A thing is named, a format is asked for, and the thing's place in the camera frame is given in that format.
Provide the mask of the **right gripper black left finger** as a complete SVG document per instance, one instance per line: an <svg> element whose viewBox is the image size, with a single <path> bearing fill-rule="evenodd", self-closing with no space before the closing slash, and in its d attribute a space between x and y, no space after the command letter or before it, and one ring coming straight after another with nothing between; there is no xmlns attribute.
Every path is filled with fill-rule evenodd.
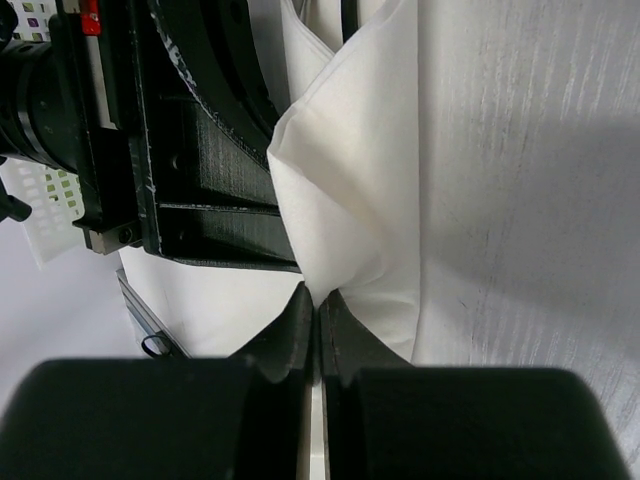
<svg viewBox="0 0 640 480"><path fill-rule="evenodd" d="M1 419L5 479L297 479L313 305L226 358L60 359L35 367Z"/></svg>

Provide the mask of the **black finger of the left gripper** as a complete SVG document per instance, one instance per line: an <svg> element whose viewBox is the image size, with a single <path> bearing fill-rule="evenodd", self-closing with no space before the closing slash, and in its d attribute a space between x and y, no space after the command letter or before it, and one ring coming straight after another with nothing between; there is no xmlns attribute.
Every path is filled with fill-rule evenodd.
<svg viewBox="0 0 640 480"><path fill-rule="evenodd" d="M296 271L267 160L278 113L243 1L136 1L142 245L194 266Z"/></svg>

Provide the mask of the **white paper napkin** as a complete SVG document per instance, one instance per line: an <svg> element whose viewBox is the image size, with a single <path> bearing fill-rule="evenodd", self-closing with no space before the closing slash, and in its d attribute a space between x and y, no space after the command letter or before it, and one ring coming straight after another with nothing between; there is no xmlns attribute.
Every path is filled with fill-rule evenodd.
<svg viewBox="0 0 640 480"><path fill-rule="evenodd" d="M410 358L420 311L418 6L385 1L340 48L281 5L291 103L267 157L315 304L351 313Z"/></svg>

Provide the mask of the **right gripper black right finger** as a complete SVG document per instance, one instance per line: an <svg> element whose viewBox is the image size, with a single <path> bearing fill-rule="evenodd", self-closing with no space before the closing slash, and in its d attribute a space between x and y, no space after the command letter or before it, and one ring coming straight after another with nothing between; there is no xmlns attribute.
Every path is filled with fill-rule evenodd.
<svg viewBox="0 0 640 480"><path fill-rule="evenodd" d="M318 312L332 479L626 479L604 413L557 368L416 367L332 293Z"/></svg>

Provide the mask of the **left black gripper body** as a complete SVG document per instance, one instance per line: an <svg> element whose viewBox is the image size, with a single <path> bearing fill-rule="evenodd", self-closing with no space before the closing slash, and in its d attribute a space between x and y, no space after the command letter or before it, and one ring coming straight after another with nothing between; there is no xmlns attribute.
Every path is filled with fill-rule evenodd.
<svg viewBox="0 0 640 480"><path fill-rule="evenodd" d="M140 132L125 1L58 1L50 30L84 204L88 249L142 244L129 141Z"/></svg>

